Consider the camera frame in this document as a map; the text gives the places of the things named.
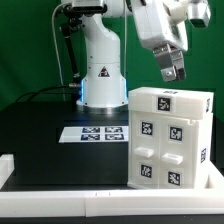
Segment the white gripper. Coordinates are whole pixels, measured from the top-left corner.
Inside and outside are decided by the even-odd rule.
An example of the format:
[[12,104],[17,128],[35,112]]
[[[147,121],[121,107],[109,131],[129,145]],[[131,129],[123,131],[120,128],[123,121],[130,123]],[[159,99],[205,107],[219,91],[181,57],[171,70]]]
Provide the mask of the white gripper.
[[140,43],[153,50],[163,80],[184,80],[188,0],[131,0],[131,6]]

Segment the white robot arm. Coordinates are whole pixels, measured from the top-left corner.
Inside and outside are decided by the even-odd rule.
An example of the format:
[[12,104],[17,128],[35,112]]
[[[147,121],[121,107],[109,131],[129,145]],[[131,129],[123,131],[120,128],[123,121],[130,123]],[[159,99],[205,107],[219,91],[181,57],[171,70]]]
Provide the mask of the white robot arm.
[[127,107],[126,79],[120,71],[120,39],[106,28],[104,17],[129,10],[143,48],[153,52],[166,82],[185,78],[183,53],[188,0],[61,0],[64,14],[81,27],[86,41],[87,74],[76,101],[82,111],[111,114]]

